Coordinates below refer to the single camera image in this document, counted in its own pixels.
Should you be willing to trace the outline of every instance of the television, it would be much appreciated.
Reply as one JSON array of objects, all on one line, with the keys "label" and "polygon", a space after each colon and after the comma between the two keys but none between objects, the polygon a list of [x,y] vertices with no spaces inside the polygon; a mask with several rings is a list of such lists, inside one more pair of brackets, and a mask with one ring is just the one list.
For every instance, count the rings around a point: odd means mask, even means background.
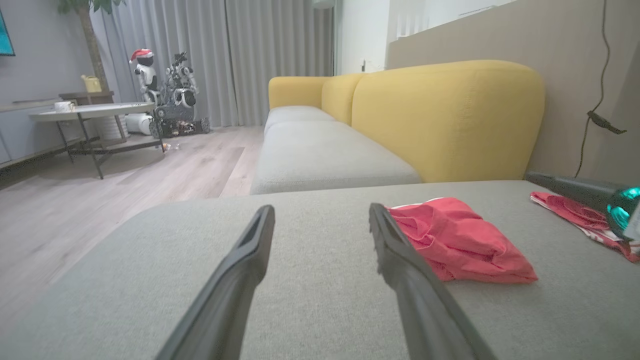
[{"label": "television", "polygon": [[4,25],[4,18],[2,11],[0,10],[0,56],[15,56],[13,46],[11,45],[11,39],[9,33],[6,32],[6,26]]}]

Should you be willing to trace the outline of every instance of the yellow watering can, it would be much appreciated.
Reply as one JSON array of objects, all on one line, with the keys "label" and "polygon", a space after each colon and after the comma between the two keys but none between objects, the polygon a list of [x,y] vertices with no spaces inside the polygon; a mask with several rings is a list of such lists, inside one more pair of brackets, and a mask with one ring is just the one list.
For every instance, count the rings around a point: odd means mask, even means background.
[{"label": "yellow watering can", "polygon": [[84,85],[86,86],[87,92],[102,92],[102,87],[100,87],[100,80],[95,76],[81,76],[82,80],[84,80]]}]

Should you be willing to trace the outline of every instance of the curtain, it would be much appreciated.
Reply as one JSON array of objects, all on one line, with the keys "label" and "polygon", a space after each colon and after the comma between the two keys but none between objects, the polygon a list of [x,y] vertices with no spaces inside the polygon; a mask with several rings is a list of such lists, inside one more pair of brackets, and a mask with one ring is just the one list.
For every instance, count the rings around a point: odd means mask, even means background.
[{"label": "curtain", "polygon": [[212,126],[263,125],[275,76],[333,74],[332,11],[312,0],[139,0],[102,17],[121,101],[142,99],[133,51],[154,52],[159,79],[186,51]]}]

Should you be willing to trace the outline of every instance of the beige partition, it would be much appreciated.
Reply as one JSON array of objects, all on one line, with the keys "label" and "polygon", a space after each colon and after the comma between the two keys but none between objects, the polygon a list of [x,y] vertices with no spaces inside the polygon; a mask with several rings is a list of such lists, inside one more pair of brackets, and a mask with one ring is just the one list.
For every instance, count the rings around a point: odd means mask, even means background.
[{"label": "beige partition", "polygon": [[[573,175],[586,112],[600,98],[603,1],[518,0],[392,42],[387,68],[477,59],[534,68],[545,80],[547,109],[529,168]],[[611,62],[598,113],[628,133],[590,125],[581,176],[640,183],[640,167],[627,166],[640,154],[640,1],[609,0],[606,31]]]}]

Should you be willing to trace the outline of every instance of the gray seat surface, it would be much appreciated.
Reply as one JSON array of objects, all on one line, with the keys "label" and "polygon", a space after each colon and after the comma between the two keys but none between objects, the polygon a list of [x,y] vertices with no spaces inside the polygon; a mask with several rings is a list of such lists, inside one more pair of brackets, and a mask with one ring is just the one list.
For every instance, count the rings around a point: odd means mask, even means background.
[{"label": "gray seat surface", "polygon": [[271,126],[275,124],[297,121],[335,121],[335,119],[331,115],[313,106],[280,106],[269,111],[267,122],[264,124],[264,133],[266,134]]},{"label": "gray seat surface", "polygon": [[290,122],[265,136],[251,193],[421,182],[411,165],[346,124]]},{"label": "gray seat surface", "polygon": [[499,359],[639,359],[640,269],[529,200],[523,181],[439,183],[179,202],[139,214],[64,275],[0,340],[6,359],[152,359],[264,204],[269,268],[242,359],[407,359],[395,294],[367,223],[388,206],[457,197],[527,257],[532,284],[448,282]]}]

